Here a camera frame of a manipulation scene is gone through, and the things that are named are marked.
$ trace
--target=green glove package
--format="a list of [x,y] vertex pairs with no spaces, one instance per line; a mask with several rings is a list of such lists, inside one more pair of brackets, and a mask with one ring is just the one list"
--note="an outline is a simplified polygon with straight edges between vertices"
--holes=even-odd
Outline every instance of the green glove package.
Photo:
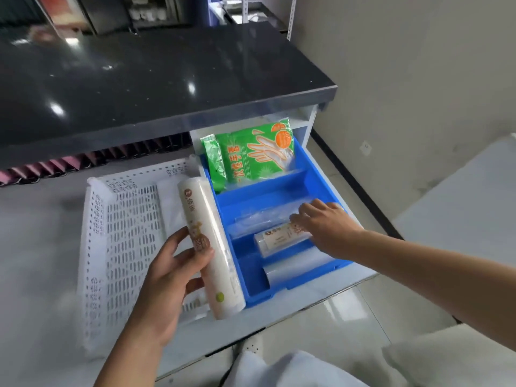
[[272,178],[289,169],[293,135],[288,119],[262,126],[203,137],[213,188]]

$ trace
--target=tiled floor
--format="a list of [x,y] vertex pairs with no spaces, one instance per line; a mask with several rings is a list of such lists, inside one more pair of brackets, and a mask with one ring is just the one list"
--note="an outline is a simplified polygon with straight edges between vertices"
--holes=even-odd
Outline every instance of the tiled floor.
[[[307,147],[364,228],[384,233],[318,145],[310,140]],[[455,321],[448,313],[378,275],[261,332],[264,360],[271,364],[290,351],[304,350],[371,387],[405,386],[403,377],[384,361],[381,348],[451,325]],[[231,361],[232,353],[227,349],[160,380],[156,386],[217,386]]]

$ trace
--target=wall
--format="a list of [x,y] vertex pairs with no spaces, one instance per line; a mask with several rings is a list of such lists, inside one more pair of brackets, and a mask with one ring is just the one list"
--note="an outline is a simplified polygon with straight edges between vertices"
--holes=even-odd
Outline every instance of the wall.
[[298,0],[294,44],[339,85],[315,129],[390,220],[516,131],[515,10],[516,0]]

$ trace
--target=white plastic basket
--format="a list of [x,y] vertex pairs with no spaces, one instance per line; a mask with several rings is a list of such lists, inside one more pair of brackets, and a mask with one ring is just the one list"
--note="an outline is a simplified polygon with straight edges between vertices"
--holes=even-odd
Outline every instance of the white plastic basket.
[[[149,264],[166,237],[186,225],[177,183],[198,176],[195,156],[89,178],[81,234],[77,294],[81,342],[105,356],[136,302]],[[191,247],[184,240],[178,252]],[[183,303],[180,324],[206,316],[203,289]]]

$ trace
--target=blue drawer organizer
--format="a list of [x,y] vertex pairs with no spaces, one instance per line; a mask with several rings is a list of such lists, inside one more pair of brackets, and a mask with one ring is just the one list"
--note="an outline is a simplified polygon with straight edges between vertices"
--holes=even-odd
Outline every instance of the blue drawer organizer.
[[[264,259],[255,245],[253,235],[247,235],[236,240],[232,240],[228,235],[227,227],[235,222],[235,218],[241,217],[250,210],[256,212],[302,198],[319,198],[323,202],[339,203],[335,194],[295,138],[294,153],[296,155],[295,169],[298,171],[291,174],[226,191],[219,195],[215,194],[212,185],[212,192],[215,195],[215,202],[226,230],[247,307],[253,307],[271,299],[276,292],[282,289],[295,288],[352,263],[348,260],[335,260],[284,283],[270,287],[263,267],[314,247],[313,243],[310,240],[305,240]],[[204,156],[201,156],[201,162],[211,184],[210,172]]]

